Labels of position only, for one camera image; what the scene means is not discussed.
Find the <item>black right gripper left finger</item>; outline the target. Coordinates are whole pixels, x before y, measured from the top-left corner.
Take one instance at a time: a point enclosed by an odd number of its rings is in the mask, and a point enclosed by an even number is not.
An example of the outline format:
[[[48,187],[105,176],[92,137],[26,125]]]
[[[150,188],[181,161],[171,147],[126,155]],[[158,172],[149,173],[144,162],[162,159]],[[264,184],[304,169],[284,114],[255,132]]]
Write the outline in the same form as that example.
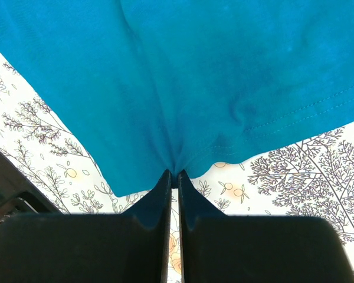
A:
[[[166,282],[172,176],[120,214],[21,214],[0,226],[0,282]]]

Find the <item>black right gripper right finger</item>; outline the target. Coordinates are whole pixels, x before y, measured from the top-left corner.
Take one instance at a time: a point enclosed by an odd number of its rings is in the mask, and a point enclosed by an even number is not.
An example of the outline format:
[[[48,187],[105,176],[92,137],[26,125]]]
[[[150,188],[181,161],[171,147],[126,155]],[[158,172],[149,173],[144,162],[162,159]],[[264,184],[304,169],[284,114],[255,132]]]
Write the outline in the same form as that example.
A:
[[[183,282],[354,282],[322,218],[228,216],[178,176]]]

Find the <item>blue t shirt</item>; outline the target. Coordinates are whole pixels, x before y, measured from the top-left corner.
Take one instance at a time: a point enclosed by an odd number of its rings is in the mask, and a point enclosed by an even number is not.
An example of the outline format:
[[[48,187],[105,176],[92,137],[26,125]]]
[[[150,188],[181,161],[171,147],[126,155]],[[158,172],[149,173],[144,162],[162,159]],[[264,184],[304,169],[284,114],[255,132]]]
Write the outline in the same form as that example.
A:
[[[354,1],[0,1],[0,53],[117,196],[354,121]]]

